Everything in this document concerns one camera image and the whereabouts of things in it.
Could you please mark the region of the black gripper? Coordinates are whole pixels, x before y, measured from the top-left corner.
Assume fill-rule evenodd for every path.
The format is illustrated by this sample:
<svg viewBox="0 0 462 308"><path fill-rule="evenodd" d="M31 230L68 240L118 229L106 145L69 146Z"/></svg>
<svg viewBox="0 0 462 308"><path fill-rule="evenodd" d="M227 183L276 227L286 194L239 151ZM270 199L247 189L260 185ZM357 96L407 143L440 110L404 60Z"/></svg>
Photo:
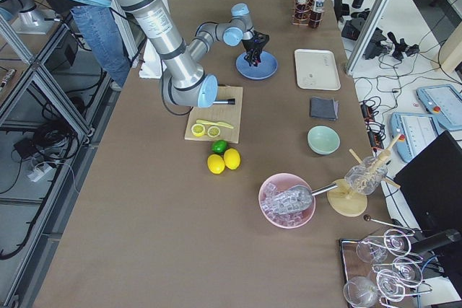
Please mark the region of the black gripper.
<svg viewBox="0 0 462 308"><path fill-rule="evenodd" d="M269 42L269 35L253 30L248 39L242 40L243 47L246 51L245 61L249 66L258 66L261 62L261 52Z"/></svg>

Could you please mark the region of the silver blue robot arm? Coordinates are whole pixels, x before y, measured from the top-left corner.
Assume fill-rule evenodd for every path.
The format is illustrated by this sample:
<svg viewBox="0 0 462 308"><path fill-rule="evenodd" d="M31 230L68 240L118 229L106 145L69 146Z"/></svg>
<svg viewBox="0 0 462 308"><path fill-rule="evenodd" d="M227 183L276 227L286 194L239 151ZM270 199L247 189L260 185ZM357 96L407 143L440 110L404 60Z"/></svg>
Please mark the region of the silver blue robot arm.
<svg viewBox="0 0 462 308"><path fill-rule="evenodd" d="M73 0L83 4L106 6L112 0ZM123 11L133 14L144 34L167 68L161 79L162 97L174 105L210 107L218 93L215 75L208 74L199 60L210 51L213 43L221 41L229 46L242 44L244 59L249 66L261 62L263 47L269 36L255 30L246 4L231 9L228 23L207 23L198 28L187 44L175 26L162 0L116 0Z"/></svg>

